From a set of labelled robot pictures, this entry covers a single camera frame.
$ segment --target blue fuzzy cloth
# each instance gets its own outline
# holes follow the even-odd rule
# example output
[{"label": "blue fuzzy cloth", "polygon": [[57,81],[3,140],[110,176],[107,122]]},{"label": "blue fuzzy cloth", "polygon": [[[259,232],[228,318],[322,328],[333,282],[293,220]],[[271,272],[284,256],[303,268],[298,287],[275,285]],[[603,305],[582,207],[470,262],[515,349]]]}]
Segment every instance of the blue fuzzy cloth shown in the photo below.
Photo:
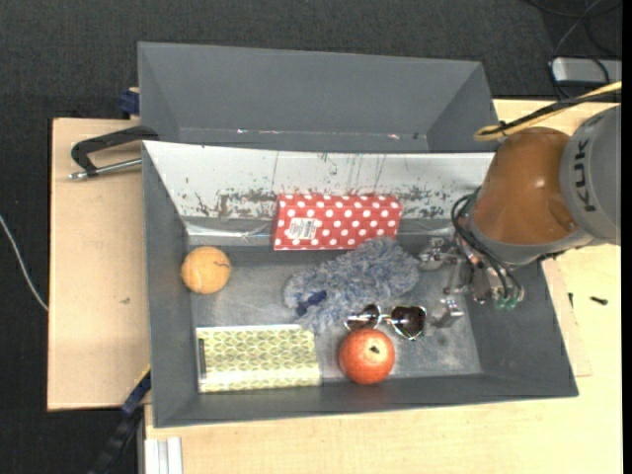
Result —
[{"label": "blue fuzzy cloth", "polygon": [[335,260],[292,276],[283,291],[296,323],[320,335],[370,303],[410,291],[418,261],[390,238],[371,239]]}]

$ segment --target wooden table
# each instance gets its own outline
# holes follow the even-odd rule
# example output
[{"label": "wooden table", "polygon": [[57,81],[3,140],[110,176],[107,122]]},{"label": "wooden table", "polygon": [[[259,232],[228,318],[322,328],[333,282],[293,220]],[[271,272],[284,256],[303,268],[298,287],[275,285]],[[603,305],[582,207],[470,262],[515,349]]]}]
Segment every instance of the wooden table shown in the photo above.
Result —
[{"label": "wooden table", "polygon": [[[542,105],[496,102],[507,120]],[[604,107],[579,106],[547,125],[570,134]],[[53,124],[50,411],[119,406],[149,361],[140,174],[67,179],[78,170],[69,155],[74,142],[135,124],[67,118]],[[98,159],[137,154],[136,144]],[[545,269],[578,376],[577,398],[178,429],[154,429],[147,405],[146,436],[180,436],[187,474],[620,472],[620,248],[571,251]]]}]

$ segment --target black carpet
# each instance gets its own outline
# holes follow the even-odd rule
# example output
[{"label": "black carpet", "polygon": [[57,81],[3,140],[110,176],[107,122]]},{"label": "black carpet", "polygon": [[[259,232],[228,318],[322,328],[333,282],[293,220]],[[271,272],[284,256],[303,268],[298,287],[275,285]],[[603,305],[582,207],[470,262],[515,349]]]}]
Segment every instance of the black carpet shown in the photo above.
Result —
[{"label": "black carpet", "polygon": [[[478,60],[499,98],[553,98],[555,53],[621,55],[616,0],[581,22],[596,0],[538,1],[575,17],[520,0],[0,0],[0,213],[46,296],[48,121],[122,118],[139,40]],[[0,472],[84,472],[117,412],[45,412],[46,314],[4,233],[0,289]]]}]

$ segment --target sunglasses lens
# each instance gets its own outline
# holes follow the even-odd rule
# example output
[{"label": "sunglasses lens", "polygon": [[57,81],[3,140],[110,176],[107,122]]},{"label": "sunglasses lens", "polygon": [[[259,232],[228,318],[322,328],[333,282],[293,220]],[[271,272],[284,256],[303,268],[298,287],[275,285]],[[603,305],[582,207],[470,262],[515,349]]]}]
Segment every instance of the sunglasses lens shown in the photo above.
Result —
[{"label": "sunglasses lens", "polygon": [[352,314],[347,318],[345,327],[350,331],[361,328],[375,328],[379,322],[379,314],[379,308],[376,305],[367,305],[359,314]]},{"label": "sunglasses lens", "polygon": [[395,307],[391,323],[404,337],[417,339],[424,332],[426,310],[423,307]]}]

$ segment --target orange ball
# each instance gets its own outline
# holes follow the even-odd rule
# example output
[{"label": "orange ball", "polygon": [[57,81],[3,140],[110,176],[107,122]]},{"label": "orange ball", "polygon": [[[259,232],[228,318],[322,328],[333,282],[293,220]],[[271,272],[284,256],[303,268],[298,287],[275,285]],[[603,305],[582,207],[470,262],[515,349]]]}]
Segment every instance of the orange ball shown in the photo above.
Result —
[{"label": "orange ball", "polygon": [[395,348],[379,330],[349,333],[338,351],[340,368],[357,384],[375,384],[388,377],[395,364]]},{"label": "orange ball", "polygon": [[228,282],[230,260],[223,251],[211,246],[192,250],[182,263],[180,275],[191,291],[215,293]]}]

